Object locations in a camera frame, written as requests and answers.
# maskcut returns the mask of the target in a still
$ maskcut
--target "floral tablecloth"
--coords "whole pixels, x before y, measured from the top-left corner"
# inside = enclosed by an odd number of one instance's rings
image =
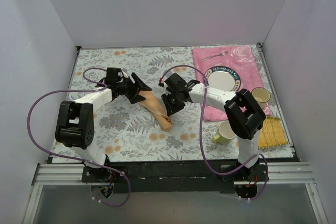
[[[194,65],[192,49],[195,47],[149,47],[120,49],[81,50],[74,71],[71,89],[93,89],[94,84],[82,77],[90,67],[119,67],[128,73],[135,72],[163,104],[163,88],[158,81],[165,69],[175,65]],[[251,45],[264,86],[272,92],[261,57],[255,45]],[[184,67],[173,70],[186,81],[195,79],[194,70]],[[93,70],[87,73],[92,80],[100,80],[105,72]],[[84,96],[84,93],[70,93],[69,100]],[[269,102],[273,116],[280,117],[275,98]],[[202,159],[199,148],[199,104],[187,103],[179,113],[172,115],[174,126],[169,132],[161,130],[154,116],[138,104],[131,105],[126,97],[118,97],[94,114],[94,137],[99,148],[113,162],[125,161],[168,161]],[[238,157],[236,139],[223,146],[212,143],[219,122],[203,123],[203,142],[208,159],[232,159]],[[71,149],[57,143],[55,152],[77,156]],[[289,145],[260,150],[266,157],[292,157]],[[74,162],[71,159],[54,157],[53,163]]]

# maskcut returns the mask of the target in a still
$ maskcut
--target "plate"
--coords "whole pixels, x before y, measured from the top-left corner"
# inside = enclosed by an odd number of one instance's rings
[[[241,85],[239,74],[232,68],[216,66],[205,72],[209,85],[223,91],[237,91]]]

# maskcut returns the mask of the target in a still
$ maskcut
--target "cup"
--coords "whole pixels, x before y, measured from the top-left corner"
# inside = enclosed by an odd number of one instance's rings
[[[212,138],[212,141],[219,144],[228,144],[235,137],[236,134],[231,129],[229,121],[223,121],[218,126],[216,135]]]
[[[267,102],[271,99],[271,94],[267,89],[261,87],[255,88],[252,90],[251,94],[262,109],[267,107]]]

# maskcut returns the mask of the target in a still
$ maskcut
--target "wall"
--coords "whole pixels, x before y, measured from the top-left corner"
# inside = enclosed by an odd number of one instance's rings
[[[286,0],[265,54],[299,156],[309,161],[336,223],[336,0]]]
[[[83,47],[263,42],[285,0],[51,0]]]
[[[46,155],[31,142],[27,113],[42,94],[66,88],[76,48],[50,0],[0,0],[0,216],[21,223],[38,162]],[[42,102],[33,113],[33,134],[50,148],[59,103]]]

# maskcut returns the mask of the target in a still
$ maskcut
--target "pink placemat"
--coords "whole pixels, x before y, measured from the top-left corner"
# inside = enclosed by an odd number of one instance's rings
[[[203,60],[205,57],[217,55],[228,51],[225,56],[214,57],[209,60]],[[234,69],[242,81],[240,89],[252,91],[257,87],[264,87],[258,67],[250,46],[229,46],[229,47],[207,47],[193,49],[194,64],[202,72],[206,72],[214,66],[226,66]],[[196,72],[196,78],[203,82],[203,77]],[[272,115],[267,105],[264,109],[266,115]],[[223,121],[227,120],[227,115],[213,107],[205,107],[204,121]]]

